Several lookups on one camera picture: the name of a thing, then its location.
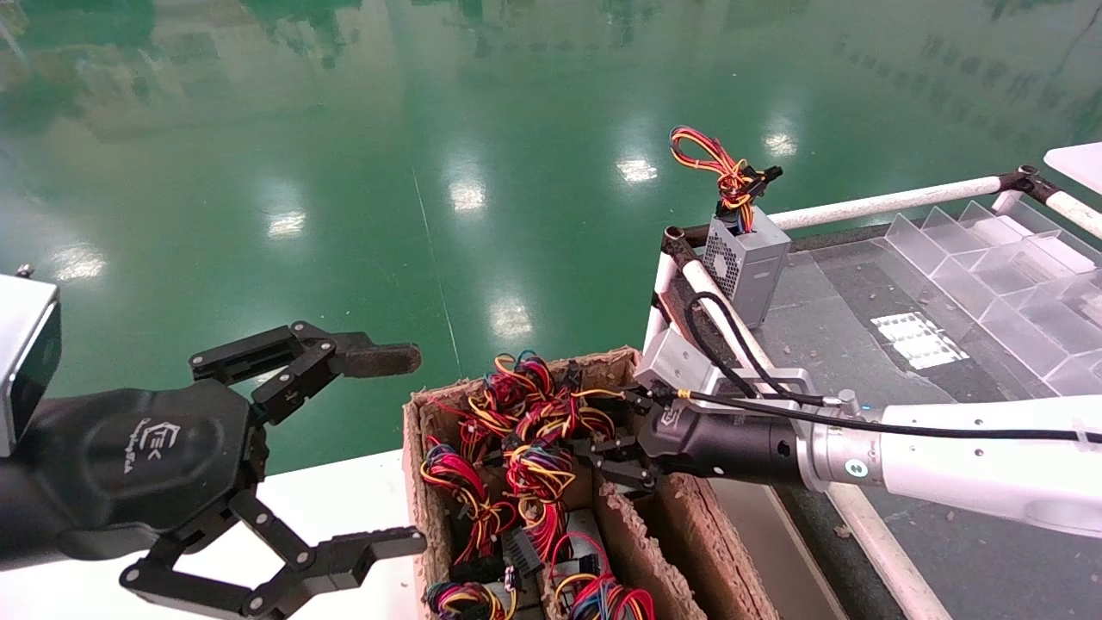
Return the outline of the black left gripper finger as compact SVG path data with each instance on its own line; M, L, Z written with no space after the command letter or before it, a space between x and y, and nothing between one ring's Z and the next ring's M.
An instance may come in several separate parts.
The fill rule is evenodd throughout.
M248 588L177 572L190 541L172 535L158 539L145 557L123 570L119 585L145 603L215 619L288 619L320 595L361 587L376 562L428 548L424 534L413 526L358 532L307 546L253 492L233 494L226 512L283 561L270 580Z
M251 394L259 423L281 423L341 376L408 376L422 362L413 342L377 344L365 331L329 333L306 320L202 350L190 358L194 380L231 387L270 374Z

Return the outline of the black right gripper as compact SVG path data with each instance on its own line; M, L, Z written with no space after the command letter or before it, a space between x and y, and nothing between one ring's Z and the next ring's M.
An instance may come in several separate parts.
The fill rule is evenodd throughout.
M804 485L790 420L689 400L666 405L645 387L604 396L603 412L617 428L637 431L637 436L590 443L590 466L633 492L657 490L659 471L653 466L696 478Z

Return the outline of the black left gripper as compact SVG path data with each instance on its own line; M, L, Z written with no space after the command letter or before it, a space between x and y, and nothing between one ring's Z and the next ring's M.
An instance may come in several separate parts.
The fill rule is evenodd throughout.
M216 381L44 400L3 458L1 566L114 561L158 539L204 550L268 455L251 403Z

